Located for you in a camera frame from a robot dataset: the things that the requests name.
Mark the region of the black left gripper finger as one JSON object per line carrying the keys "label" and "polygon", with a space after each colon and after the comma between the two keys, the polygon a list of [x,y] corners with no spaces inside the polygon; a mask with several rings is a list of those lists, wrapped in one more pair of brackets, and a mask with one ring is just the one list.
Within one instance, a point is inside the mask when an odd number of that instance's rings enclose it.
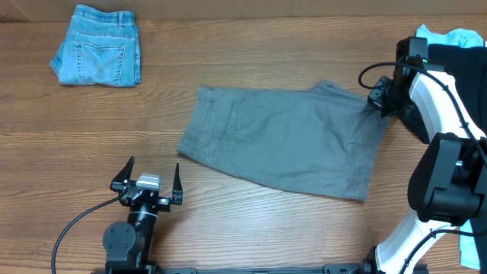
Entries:
{"label": "black left gripper finger", "polygon": [[123,183],[129,180],[132,175],[133,165],[135,163],[135,157],[131,156],[127,161],[124,168],[113,178],[112,183]]}
{"label": "black left gripper finger", "polygon": [[176,164],[175,171],[174,171],[172,193],[173,194],[182,194],[183,193],[182,183],[180,180],[180,166],[179,166],[179,164]]}

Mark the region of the grey shorts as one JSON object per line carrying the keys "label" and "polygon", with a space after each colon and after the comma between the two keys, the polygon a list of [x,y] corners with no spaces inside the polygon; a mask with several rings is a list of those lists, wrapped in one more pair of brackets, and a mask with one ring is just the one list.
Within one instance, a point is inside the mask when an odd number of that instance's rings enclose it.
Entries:
{"label": "grey shorts", "polygon": [[388,125],[330,81],[307,91],[203,86],[177,150],[263,186],[365,201]]}

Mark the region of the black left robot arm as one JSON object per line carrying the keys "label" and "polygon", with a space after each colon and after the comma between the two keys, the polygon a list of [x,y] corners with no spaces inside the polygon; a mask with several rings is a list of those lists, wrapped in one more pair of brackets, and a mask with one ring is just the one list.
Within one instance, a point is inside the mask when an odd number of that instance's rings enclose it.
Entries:
{"label": "black left robot arm", "polygon": [[159,212],[169,212],[172,205],[183,203],[180,168],[175,167],[172,196],[159,195],[162,179],[157,174],[131,178],[134,157],[113,178],[110,189],[119,194],[118,201],[129,208],[126,221],[111,224],[103,234],[107,252],[106,273],[162,273],[155,261],[149,260]]}

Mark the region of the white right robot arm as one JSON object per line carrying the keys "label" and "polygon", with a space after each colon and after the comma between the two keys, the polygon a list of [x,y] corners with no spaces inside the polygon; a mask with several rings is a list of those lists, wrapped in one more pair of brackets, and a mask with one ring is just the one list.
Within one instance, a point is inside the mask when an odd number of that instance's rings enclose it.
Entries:
{"label": "white right robot arm", "polygon": [[427,149],[409,179],[409,210],[353,273],[426,273],[419,264],[444,235],[486,214],[486,137],[470,118],[444,64],[425,38],[396,45],[393,77],[369,89],[368,103],[398,116]]}

